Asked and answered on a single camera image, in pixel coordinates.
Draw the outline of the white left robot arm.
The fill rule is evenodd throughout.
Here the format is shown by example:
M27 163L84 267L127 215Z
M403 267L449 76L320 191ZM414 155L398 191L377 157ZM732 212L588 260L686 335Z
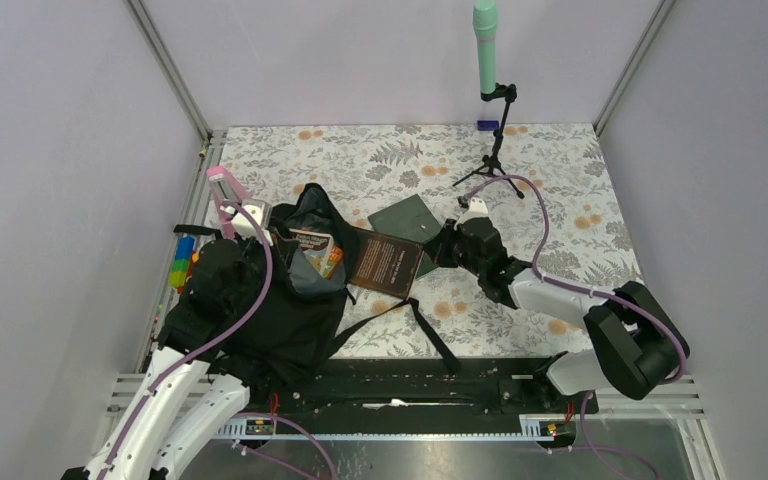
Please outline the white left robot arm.
M225 330L188 354L167 344L155 351L139 389L98 453L85 466L66 470L64 479L175 479L216 430L244 408L269 401L270 385L253 373L221 375L201 403L176 422L189 392L207 372L210 354L254 316L273 277L270 240L259 239L264 257L261 289L251 306Z

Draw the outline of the black student backpack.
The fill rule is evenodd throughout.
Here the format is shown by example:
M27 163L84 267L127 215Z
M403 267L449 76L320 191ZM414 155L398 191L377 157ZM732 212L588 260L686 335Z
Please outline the black student backpack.
M268 229L274 270L266 298L254 316L209 357L211 363L221 353L245 363L263 363L280 379L295 382L317 373L355 332L353 328L339 331L338 327L352 299L349 277L359 256L359 240L355 228L343 219L318 184L307 184L296 204L279 204L276 209ZM294 227L334 236L344 259L332 279L323 278L299 243L290 238ZM159 349L169 344L188 354L245 313L195 310L188 302L192 275L178 304L166 316Z

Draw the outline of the dark green hardcover book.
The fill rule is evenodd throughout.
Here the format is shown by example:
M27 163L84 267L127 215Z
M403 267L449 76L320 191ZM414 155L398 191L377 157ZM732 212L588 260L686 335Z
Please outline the dark green hardcover book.
M374 232L409 239L422 246L442 229L441 224L417 195L371 215L369 221L374 227ZM436 268L424 253L415 280Z

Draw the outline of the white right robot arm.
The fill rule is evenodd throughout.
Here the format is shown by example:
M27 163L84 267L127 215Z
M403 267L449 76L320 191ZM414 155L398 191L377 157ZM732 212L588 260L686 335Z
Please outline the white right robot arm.
M629 281L612 291L551 277L533 262L508 254L487 217L446 221L424 245L441 268L462 268L492 301L512 309L577 323L591 342L587 350L550 361L533 386L535 402L557 412L573 394L612 387L633 400L680 376L690 348L648 288Z

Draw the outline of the yellow illustrated paperback book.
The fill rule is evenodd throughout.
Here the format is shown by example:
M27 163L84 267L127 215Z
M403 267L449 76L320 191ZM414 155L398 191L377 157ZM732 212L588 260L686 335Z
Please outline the yellow illustrated paperback book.
M344 259L334 236L309 229L291 229L290 234L314 269L323 278L332 279Z

